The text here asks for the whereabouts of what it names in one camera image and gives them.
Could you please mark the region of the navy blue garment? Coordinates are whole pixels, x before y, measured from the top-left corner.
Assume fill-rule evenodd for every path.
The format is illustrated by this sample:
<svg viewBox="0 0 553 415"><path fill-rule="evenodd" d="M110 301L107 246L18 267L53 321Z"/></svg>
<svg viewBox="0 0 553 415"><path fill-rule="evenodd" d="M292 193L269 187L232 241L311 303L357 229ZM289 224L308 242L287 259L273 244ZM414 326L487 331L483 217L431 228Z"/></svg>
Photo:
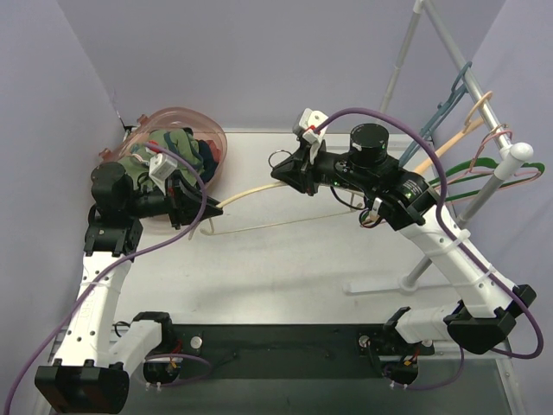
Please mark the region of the navy blue garment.
<svg viewBox="0 0 553 415"><path fill-rule="evenodd" d="M200 174L204 183L210 182L219 167L220 150L213 140L199 140L199 154L203 160L203 172Z"/></svg>

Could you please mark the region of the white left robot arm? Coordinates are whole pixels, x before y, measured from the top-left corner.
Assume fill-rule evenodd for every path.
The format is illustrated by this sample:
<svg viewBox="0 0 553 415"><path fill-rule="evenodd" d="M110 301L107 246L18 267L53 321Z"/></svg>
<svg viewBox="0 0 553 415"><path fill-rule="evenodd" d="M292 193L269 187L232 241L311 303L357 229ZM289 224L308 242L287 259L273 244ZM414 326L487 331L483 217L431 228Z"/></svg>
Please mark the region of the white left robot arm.
<svg viewBox="0 0 553 415"><path fill-rule="evenodd" d="M83 275L77 300L60 326L65 336L52 362L35 373L35 386L58 413L118 414L130 377L150 354L165 355L178 344L166 312L141 312L128 332L111 342L113 317L134 260L167 245L139 249L141 220L168 216L177 241L201 220L221 215L201 175L191 184L182 171L192 166L173 157L151 161L136 183L123 164L108 162L91 174L94 203L85 236Z"/></svg>

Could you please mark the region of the beige wooden hanger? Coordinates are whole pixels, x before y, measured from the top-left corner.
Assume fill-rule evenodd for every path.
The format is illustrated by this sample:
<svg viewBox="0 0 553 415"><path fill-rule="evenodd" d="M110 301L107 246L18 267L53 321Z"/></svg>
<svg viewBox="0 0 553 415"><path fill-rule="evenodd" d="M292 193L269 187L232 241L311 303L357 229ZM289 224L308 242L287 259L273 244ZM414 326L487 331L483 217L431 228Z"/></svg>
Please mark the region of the beige wooden hanger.
<svg viewBox="0 0 553 415"><path fill-rule="evenodd" d="M467 116L464 120L463 128L453 135L445 144L435 151L435 155L438 158L441 158L445 153L447 153L453 146L459 143L464 137L472 133L480 126L484 124L484 119L481 116L474 118L474 114L479 112L483 105L486 104L489 99L493 97L493 91L487 91L484 95L474 104L474 106L467 113Z"/></svg>

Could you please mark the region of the pink wire hanger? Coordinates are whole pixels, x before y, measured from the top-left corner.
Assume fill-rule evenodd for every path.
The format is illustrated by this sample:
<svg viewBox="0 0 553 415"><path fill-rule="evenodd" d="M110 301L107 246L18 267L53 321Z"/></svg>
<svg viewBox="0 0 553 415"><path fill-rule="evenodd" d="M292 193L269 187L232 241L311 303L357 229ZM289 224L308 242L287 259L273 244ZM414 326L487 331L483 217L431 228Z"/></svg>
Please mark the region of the pink wire hanger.
<svg viewBox="0 0 553 415"><path fill-rule="evenodd" d="M538 179L545 171L545 166L542 163L530 163L528 162L528 155L526 153L531 152L529 148L524 147L524 143L512 144L507 152L504 154L504 158L500 161L496 161L491 157L483 156L483 152L487 147L488 142L491 142L493 138L499 136L499 131L489 132L485 135L474 153L473 157L469 160L455 165L453 168L444 170L445 173L440 176L437 173L437 167L431 157L428 157L424 163L419 164L417 167L420 171L424 172L430 167L435 167L436 179L430 182L432 188L438 193L444 187L446 190L449 186L454 186L464 182L470 182L482 178L495 178L501 183L499 189L511 188L518 186L526 182L532 182ZM510 177L515 176L522 178L515 178L511 180ZM484 190L479 188L460 195L449 196L449 201L457 201L475 197L478 192Z"/></svg>

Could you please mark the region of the teal blue hanger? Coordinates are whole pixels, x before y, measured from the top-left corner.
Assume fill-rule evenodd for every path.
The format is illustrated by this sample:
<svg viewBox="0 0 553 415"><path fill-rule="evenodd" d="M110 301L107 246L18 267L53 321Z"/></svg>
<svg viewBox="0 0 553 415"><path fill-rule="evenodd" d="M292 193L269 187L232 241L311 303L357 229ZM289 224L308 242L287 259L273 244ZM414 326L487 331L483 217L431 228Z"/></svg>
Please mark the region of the teal blue hanger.
<svg viewBox="0 0 553 415"><path fill-rule="evenodd" d="M435 130L446 119L451 111L459 104L461 99L467 93L467 86L465 85L464 76L468 69L472 67L472 62L467 62L457 74L453 85L450 88L450 94L448 98L438 104L435 114L419 131L420 137L429 142L434 134ZM404 153L399 157L399 166L404 167L407 162L419 151L420 145L413 141Z"/></svg>

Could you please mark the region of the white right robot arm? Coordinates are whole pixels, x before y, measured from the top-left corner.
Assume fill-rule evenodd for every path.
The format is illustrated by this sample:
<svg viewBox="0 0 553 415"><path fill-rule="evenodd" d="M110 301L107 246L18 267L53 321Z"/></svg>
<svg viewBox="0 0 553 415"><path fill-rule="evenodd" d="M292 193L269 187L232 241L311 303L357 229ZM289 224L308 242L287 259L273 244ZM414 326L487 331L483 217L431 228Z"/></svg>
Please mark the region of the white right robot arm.
<svg viewBox="0 0 553 415"><path fill-rule="evenodd" d="M377 220L415 244L454 287L460 301L424 310L399 310L383 332L384 345L401 353L412 343L453 341L472 354L503 342L536 292L496 271L469 240L469 232L439 208L438 194L415 172L400 167L388 153L389 132L379 124L360 124L350 133L349 150L336 154L300 139L298 149L273 167L271 175L298 192L319 186L359 191Z"/></svg>

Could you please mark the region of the cream plastic hanger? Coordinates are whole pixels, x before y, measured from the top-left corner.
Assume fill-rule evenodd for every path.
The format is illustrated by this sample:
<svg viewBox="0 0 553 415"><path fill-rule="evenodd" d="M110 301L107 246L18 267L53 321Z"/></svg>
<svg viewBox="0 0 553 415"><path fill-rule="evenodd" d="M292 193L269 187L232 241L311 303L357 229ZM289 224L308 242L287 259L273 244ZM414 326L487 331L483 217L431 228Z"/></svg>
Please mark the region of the cream plastic hanger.
<svg viewBox="0 0 553 415"><path fill-rule="evenodd" d="M327 186L310 197L270 178L267 156L272 149L233 149L214 197L225 203L223 214L198 225L188 237L198 239L252 235L265 231L323 227L329 231L346 226L347 233L362 230L359 213L339 203Z"/></svg>

